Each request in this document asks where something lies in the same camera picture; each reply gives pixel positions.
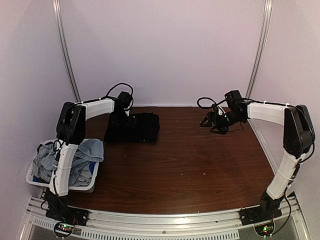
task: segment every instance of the white wall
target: white wall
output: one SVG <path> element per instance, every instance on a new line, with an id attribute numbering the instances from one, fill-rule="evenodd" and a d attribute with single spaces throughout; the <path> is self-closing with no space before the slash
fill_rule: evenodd
<path id="1" fill-rule="evenodd" d="M 82 100 L 118 82 L 135 105 L 195 106 L 246 89 L 264 0 L 62 0 Z"/>
<path id="2" fill-rule="evenodd" d="M 25 181 L 28 166 L 73 95 L 51 1 L 1 1 L 0 29 L 0 239 L 15 240 L 39 192 Z"/>
<path id="3" fill-rule="evenodd" d="M 316 151 L 301 168 L 296 191 L 314 240 L 320 223 L 320 2 L 273 1 L 269 35 L 253 99 L 307 105 L 316 132 Z M 283 152 L 283 130 L 257 122 L 277 166 Z"/>

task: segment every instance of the gray garment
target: gray garment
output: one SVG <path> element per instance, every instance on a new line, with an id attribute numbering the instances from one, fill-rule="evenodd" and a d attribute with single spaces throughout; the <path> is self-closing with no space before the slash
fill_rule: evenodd
<path id="1" fill-rule="evenodd" d="M 46 182 L 50 182 L 56 153 L 53 143 L 42 145 L 33 160 L 33 175 Z M 84 187 L 91 182 L 91 162 L 104 160 L 104 144 L 99 139 L 84 139 L 74 154 L 71 165 L 69 186 Z"/>

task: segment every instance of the white plastic basket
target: white plastic basket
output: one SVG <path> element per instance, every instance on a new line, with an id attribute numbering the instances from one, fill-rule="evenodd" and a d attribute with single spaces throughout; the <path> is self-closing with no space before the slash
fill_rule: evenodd
<path id="1" fill-rule="evenodd" d="M 45 145 L 49 142 L 54 142 L 54 140 L 46 140 L 43 143 L 41 143 L 42 145 Z M 31 164 L 29 166 L 28 172 L 25 176 L 25 180 L 28 184 L 31 185 L 35 185 L 35 186 L 39 186 L 39 187 L 49 187 L 49 183 L 41 183 L 41 182 L 36 182 L 33 181 L 34 179 L 34 173 L 33 173 L 33 162 L 31 161 Z M 93 168 L 93 173 L 92 173 L 92 178 L 91 178 L 91 182 L 88 186 L 69 186 L 69 190 L 71 191 L 81 191 L 81 192 L 87 192 L 87 193 L 92 193 L 95 189 L 95 181 L 96 181 L 96 176 L 98 174 L 98 168 L 99 168 L 99 162 L 96 162 Z"/>

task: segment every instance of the white cable tie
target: white cable tie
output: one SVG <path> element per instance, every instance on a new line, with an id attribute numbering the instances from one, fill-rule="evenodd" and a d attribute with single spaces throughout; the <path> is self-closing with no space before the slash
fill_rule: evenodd
<path id="1" fill-rule="evenodd" d="M 280 175 L 282 176 L 282 177 L 284 177 L 286 180 L 289 180 L 289 181 L 294 181 L 295 179 L 291 179 L 291 178 L 287 178 L 282 172 L 280 172 L 279 170 L 278 170 L 278 173 L 280 173 Z"/>

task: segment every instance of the blue fabric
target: blue fabric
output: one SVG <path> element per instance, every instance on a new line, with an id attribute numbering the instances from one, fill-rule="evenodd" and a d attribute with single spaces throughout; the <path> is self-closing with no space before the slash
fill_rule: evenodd
<path id="1" fill-rule="evenodd" d="M 49 183 L 55 156 L 53 143 L 41 145 L 36 158 L 33 160 L 33 175 Z M 74 154 L 69 176 L 69 186 L 88 186 L 91 182 L 95 164 L 103 160 L 103 142 L 99 139 L 84 139 Z"/>

